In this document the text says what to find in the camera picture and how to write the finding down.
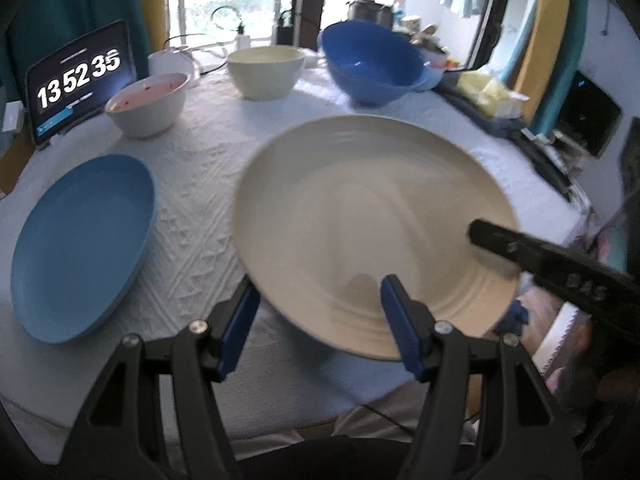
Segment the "light blue plate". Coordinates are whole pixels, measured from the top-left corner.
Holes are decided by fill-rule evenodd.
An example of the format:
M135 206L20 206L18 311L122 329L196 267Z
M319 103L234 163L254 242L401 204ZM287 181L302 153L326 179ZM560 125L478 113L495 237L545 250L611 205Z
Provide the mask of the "light blue plate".
M13 312L44 344L92 332L140 271L155 221L151 170L109 154L66 172L40 197L17 237Z

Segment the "cream plate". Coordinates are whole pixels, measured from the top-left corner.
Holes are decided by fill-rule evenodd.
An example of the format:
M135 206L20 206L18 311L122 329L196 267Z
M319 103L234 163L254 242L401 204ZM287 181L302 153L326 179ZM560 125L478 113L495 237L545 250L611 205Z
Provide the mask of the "cream plate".
M518 228L496 180L462 148L400 120L333 116L288 129L253 156L236 185L232 240L292 324L333 348L395 361L380 300L386 275L470 336L509 307L520 274L470 242L478 219Z

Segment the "large dark blue bowl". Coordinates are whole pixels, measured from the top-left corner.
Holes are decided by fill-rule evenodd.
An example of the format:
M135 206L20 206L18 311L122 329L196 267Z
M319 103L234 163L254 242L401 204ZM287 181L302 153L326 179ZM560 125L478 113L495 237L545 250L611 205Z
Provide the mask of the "large dark blue bowl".
M427 82L421 52L381 25L334 23L322 30L319 44L335 84L356 103L383 106Z

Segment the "pink strawberry bowl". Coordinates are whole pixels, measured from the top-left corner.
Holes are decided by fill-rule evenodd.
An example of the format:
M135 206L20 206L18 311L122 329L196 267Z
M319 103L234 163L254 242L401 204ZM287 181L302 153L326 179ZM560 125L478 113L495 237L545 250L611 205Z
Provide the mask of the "pink strawberry bowl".
M190 82L184 73L149 76L120 90L107 101L104 112L127 138L156 136L178 120Z

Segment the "cream bowl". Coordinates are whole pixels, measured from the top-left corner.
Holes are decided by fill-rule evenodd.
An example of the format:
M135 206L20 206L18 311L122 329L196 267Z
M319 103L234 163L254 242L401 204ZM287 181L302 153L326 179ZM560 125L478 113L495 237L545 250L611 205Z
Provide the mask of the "cream bowl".
M235 88L249 101L275 101L297 84L305 55L290 46L242 49L228 56L227 68Z

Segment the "stacked pastel bowls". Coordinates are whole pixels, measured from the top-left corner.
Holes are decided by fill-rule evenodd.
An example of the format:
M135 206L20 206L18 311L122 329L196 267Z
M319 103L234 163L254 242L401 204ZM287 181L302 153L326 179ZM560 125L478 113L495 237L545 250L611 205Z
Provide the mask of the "stacked pastel bowls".
M418 46L424 65L426 66L426 79L416 92L424 92L434 89L442 80L446 72L448 55L445 50L437 46Z

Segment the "black monitor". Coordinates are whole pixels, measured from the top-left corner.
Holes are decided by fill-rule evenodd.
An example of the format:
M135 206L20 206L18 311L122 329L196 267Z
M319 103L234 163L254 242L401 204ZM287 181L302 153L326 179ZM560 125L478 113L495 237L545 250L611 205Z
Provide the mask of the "black monitor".
M611 96L579 70L560 109L555 129L594 158L608 146L622 116Z

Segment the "yellow tissue pack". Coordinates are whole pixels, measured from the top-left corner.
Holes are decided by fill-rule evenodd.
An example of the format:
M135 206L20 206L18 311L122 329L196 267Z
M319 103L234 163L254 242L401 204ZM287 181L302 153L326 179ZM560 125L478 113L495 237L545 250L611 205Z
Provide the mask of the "yellow tissue pack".
M516 119L523 117L525 94L510 90L498 78L481 70L463 72L456 90L488 118Z

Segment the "yellow curtain right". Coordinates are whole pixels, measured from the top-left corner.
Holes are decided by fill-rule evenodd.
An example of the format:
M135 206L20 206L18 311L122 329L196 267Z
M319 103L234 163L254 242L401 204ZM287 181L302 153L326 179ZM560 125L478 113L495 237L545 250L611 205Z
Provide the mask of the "yellow curtain right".
M537 0L537 11L532 33L515 91L528 96L522 105L526 122L534 119L553 73L562 44L570 0Z

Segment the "white small box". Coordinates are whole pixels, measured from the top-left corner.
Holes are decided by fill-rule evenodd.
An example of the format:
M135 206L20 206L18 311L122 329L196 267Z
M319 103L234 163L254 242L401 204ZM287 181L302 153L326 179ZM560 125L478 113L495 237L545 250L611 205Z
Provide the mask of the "white small box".
M20 133L24 126L25 109L21 101L6 103L2 119L3 133Z

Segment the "stainless steel tumbler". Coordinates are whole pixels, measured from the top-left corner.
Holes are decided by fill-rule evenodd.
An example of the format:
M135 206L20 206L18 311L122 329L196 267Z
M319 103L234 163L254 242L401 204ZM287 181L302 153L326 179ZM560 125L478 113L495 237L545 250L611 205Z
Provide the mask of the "stainless steel tumbler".
M392 30L395 15L391 6L374 0L355 0L347 5L347 18L371 22Z

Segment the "white desk lamp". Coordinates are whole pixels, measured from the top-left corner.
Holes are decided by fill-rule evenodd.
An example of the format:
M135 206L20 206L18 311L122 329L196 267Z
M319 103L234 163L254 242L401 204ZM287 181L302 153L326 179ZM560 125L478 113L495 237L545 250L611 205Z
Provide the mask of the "white desk lamp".
M153 52L148 56L148 65L151 75L185 74L189 77L190 88L200 82L200 66L188 50L169 48Z

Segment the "black charger adapter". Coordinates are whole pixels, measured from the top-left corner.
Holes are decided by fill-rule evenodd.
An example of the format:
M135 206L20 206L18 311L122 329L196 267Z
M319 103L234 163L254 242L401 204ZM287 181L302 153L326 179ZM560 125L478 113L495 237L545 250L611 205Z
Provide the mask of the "black charger adapter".
M282 11L274 25L274 43L279 46L294 44L294 15L291 9Z

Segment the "white charger adapter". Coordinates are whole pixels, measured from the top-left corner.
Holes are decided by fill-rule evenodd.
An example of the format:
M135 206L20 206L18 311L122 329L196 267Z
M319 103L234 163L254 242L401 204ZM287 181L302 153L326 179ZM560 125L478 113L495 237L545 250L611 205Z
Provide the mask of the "white charger adapter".
M243 23L238 25L236 29L235 37L235 50L245 50L250 47L250 36L245 33L245 26Z

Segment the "teal curtain left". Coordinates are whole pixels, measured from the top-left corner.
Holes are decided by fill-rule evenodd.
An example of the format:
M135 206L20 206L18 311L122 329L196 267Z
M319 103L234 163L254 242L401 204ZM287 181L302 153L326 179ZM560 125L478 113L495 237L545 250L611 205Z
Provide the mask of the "teal curtain left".
M1 35L1 85L6 98L23 102L30 66L117 20L127 23L137 76L148 76L151 43L141 0L24 0Z

